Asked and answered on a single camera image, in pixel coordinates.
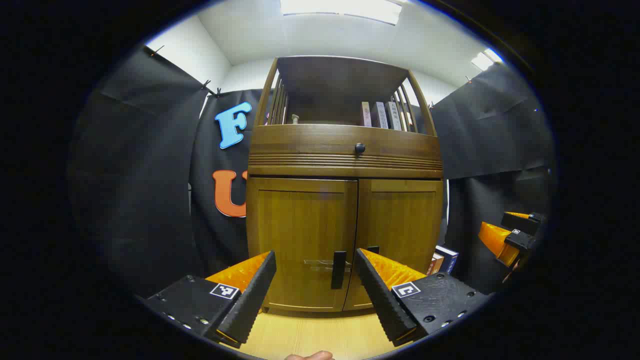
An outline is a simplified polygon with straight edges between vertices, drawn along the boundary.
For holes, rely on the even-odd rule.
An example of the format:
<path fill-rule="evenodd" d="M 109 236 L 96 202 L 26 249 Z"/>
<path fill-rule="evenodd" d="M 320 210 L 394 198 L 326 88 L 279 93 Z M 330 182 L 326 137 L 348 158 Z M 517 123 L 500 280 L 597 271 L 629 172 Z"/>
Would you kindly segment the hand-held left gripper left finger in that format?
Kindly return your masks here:
<path fill-rule="evenodd" d="M 186 275 L 142 302 L 176 325 L 227 346 L 248 339 L 277 272 L 274 251 L 265 251 L 201 278 Z"/>

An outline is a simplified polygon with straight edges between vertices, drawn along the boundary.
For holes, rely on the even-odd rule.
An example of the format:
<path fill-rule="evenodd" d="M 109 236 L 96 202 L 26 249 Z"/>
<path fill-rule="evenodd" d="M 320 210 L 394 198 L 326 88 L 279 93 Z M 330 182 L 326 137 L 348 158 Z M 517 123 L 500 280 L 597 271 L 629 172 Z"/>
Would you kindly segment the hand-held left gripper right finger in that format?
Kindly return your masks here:
<path fill-rule="evenodd" d="M 447 272 L 425 275 L 363 248 L 354 267 L 394 346 L 443 332 L 490 300 Z"/>

